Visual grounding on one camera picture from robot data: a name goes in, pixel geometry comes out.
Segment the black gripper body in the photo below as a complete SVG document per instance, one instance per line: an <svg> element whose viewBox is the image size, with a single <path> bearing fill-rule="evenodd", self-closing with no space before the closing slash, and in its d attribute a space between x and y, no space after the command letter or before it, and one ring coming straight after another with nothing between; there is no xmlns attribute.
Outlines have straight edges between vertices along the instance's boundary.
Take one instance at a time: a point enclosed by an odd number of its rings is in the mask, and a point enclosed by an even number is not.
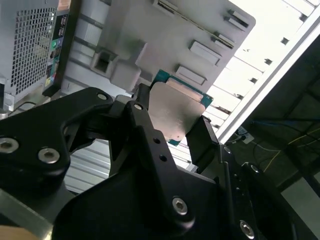
<svg viewBox="0 0 320 240"><path fill-rule="evenodd" d="M230 240L218 185L179 169L158 130L136 129L118 173L72 199L56 240Z"/></svg>

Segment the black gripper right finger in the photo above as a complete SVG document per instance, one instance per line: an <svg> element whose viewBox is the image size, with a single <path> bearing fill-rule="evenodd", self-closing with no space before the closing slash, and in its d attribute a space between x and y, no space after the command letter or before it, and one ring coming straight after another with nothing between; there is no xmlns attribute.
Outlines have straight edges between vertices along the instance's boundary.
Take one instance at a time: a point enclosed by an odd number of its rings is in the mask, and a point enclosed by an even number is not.
<svg viewBox="0 0 320 240"><path fill-rule="evenodd" d="M237 163L208 118L200 117L186 140L196 172L217 185L222 240L301 239L297 216L275 185L253 163Z"/></svg>

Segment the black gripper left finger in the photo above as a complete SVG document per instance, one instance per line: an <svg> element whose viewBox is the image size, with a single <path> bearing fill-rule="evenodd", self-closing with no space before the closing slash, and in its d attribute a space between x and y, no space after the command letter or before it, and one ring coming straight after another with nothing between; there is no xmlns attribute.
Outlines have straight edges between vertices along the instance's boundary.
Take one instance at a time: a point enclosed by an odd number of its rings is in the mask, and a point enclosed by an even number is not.
<svg viewBox="0 0 320 240"><path fill-rule="evenodd" d="M1 188L35 200L54 193L63 183L71 155L96 139L109 143L109 178L114 176L126 166L134 131L156 130L149 99L144 84L125 104L90 87L2 120Z"/></svg>

